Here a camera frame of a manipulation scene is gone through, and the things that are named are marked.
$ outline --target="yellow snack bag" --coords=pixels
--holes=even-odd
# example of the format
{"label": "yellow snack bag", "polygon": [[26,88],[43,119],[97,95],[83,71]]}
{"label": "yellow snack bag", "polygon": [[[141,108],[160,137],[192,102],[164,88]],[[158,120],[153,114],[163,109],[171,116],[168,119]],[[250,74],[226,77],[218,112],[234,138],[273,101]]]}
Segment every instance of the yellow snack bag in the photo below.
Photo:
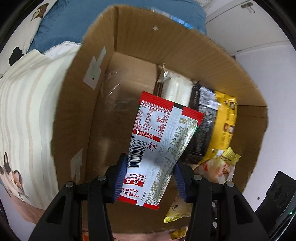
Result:
{"label": "yellow snack bag", "polygon": [[186,235],[186,232],[187,232],[187,228],[178,229],[170,233],[170,238],[172,240],[183,238]]}
{"label": "yellow snack bag", "polygon": [[190,217],[191,210],[192,203],[185,203],[184,200],[177,195],[165,216],[164,223],[172,222],[182,217]]}
{"label": "yellow snack bag", "polygon": [[219,91],[215,94],[219,101],[218,114],[206,155],[198,164],[220,156],[229,147],[237,119],[236,98]]}
{"label": "yellow snack bag", "polygon": [[235,154],[229,147],[221,156],[207,160],[193,171],[195,174],[202,175],[210,182],[224,184],[226,181],[232,180],[235,163],[239,158],[240,155]]}
{"label": "yellow snack bag", "polygon": [[[210,182],[224,184],[231,181],[234,175],[235,163],[239,160],[240,155],[235,154],[229,147],[221,156],[207,160],[203,164],[196,167],[193,172],[200,174]],[[178,195],[169,211],[164,218],[164,222],[172,222],[182,217],[190,217],[192,211],[192,203],[185,203]]]}

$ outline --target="cat illustration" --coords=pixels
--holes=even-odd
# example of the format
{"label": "cat illustration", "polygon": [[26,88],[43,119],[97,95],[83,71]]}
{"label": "cat illustration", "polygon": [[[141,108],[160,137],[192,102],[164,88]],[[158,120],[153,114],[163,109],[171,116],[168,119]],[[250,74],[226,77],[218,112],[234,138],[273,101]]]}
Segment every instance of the cat illustration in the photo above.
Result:
{"label": "cat illustration", "polygon": [[8,156],[6,152],[4,154],[4,166],[1,167],[0,165],[0,179],[10,197],[13,195],[23,202],[23,197],[29,199],[22,186],[22,176],[18,170],[12,171],[8,163]]}

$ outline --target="screw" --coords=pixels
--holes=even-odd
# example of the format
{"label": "screw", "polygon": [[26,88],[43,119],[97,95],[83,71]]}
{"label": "screw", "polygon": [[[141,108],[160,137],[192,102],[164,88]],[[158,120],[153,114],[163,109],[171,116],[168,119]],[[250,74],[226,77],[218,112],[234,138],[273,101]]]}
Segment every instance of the screw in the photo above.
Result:
{"label": "screw", "polygon": [[106,177],[105,175],[99,175],[99,176],[98,176],[98,180],[99,180],[99,181],[104,181],[104,180],[106,180],[106,178],[107,178],[107,177]]}
{"label": "screw", "polygon": [[67,188],[71,188],[71,187],[73,187],[73,185],[74,185],[74,182],[67,182],[66,183]]}
{"label": "screw", "polygon": [[196,180],[196,181],[200,181],[202,179],[202,176],[196,174],[196,175],[193,176],[193,179]]}
{"label": "screw", "polygon": [[234,183],[232,181],[226,182],[226,185],[232,188],[234,186]]}

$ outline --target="white bedding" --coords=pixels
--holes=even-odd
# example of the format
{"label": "white bedding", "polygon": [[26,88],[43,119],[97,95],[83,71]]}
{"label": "white bedding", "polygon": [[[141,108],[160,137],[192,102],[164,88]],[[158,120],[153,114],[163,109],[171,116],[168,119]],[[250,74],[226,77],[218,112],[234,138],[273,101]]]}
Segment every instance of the white bedding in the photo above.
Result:
{"label": "white bedding", "polygon": [[58,45],[50,48],[49,50],[44,52],[43,55],[48,58],[55,59],[59,55],[68,52],[70,49],[72,49],[74,47],[80,47],[80,45],[81,45],[80,43],[73,43],[70,41],[65,41],[61,44],[58,44]]}
{"label": "white bedding", "polygon": [[0,181],[33,223],[58,192],[50,142],[62,83],[78,49],[54,59],[32,50],[0,79]]}
{"label": "white bedding", "polygon": [[17,27],[0,53],[0,77],[29,49],[43,17],[57,0],[44,0]]}

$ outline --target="black snack bag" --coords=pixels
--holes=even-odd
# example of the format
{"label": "black snack bag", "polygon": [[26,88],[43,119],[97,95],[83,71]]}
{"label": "black snack bag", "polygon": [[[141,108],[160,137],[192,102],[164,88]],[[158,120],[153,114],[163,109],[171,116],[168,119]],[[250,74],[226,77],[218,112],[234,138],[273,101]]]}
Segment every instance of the black snack bag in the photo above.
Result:
{"label": "black snack bag", "polygon": [[219,102],[215,93],[197,83],[191,92],[189,107],[204,113],[198,130],[192,136],[181,159],[183,162],[197,164],[205,156],[214,129]]}

